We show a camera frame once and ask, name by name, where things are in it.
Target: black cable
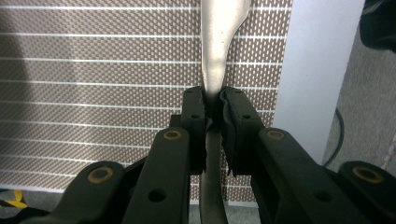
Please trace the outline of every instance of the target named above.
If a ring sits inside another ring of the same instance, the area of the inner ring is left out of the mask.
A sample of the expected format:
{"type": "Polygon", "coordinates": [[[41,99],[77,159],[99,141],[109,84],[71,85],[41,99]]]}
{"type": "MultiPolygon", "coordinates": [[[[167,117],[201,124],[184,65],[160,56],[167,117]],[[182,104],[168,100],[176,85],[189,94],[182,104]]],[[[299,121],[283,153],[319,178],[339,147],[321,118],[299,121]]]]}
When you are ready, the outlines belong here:
{"type": "Polygon", "coordinates": [[[340,111],[338,108],[335,108],[335,115],[338,118],[338,121],[340,123],[340,136],[338,137],[338,144],[337,147],[335,148],[334,152],[330,156],[330,158],[324,163],[324,167],[329,166],[330,163],[334,160],[334,158],[337,156],[338,152],[340,152],[341,146],[343,145],[344,142],[344,135],[345,135],[345,125],[344,125],[344,119],[343,116],[341,116],[340,111]]]}

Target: gray checkered panel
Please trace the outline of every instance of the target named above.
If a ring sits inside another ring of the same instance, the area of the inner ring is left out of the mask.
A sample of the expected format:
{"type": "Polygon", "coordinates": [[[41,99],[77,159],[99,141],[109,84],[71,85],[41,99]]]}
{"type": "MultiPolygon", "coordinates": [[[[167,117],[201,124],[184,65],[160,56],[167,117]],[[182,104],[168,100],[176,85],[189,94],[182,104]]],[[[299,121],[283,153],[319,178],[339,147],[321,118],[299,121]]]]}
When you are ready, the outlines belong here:
{"type": "MultiPolygon", "coordinates": [[[[225,84],[271,126],[291,0],[252,0],[225,84]]],[[[200,1],[0,2],[0,186],[63,190],[95,161],[127,166],[201,84],[200,1]]],[[[223,197],[254,202],[248,176],[223,197]]],[[[191,198],[199,197],[198,177],[191,198]]]]}

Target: metal rod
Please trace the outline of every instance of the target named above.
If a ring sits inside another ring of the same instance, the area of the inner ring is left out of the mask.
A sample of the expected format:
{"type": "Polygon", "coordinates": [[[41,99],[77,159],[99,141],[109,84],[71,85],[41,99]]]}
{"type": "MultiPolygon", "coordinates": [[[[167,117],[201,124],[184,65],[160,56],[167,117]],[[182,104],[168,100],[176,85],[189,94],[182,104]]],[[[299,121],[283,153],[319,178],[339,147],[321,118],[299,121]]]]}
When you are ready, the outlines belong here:
{"type": "MultiPolygon", "coordinates": [[[[228,49],[248,16],[250,0],[201,0],[202,73],[207,115],[216,121],[228,49]]],[[[206,173],[200,179],[201,223],[227,222],[221,193],[221,134],[215,125],[206,134],[206,173]]]]}
{"type": "Polygon", "coordinates": [[[200,178],[201,223],[228,223],[221,193],[221,134],[218,128],[206,133],[206,173],[200,178]]]}

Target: white wall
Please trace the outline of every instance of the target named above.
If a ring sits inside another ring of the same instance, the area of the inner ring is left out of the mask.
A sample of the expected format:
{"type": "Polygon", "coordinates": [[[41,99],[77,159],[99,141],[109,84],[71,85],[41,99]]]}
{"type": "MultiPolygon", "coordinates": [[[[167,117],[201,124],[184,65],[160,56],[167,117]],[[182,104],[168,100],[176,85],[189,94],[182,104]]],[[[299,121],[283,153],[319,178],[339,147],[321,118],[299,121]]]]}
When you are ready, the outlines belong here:
{"type": "Polygon", "coordinates": [[[317,162],[326,148],[364,0],[294,0],[276,101],[284,129],[317,162]]]}

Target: gray floor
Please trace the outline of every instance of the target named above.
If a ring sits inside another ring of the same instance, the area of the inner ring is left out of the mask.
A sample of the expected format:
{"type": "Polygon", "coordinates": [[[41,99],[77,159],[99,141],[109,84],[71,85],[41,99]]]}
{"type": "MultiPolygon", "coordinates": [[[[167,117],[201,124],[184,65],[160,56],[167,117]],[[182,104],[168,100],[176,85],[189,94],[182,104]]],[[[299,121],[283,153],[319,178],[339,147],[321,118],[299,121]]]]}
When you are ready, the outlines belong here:
{"type": "MultiPolygon", "coordinates": [[[[384,165],[396,175],[396,158],[391,149],[396,134],[396,54],[367,49],[359,34],[350,56],[338,107],[346,124],[343,147],[330,168],[337,170],[344,161],[368,161],[384,165]]],[[[338,120],[334,118],[325,161],[338,140],[338,120]]],[[[52,210],[61,194],[24,192],[26,202],[36,208],[52,210]]],[[[260,223],[257,209],[227,206],[230,223],[260,223]]],[[[8,217],[17,210],[2,208],[0,217],[8,217]]],[[[200,223],[197,205],[191,206],[190,223],[200,223]]]]}

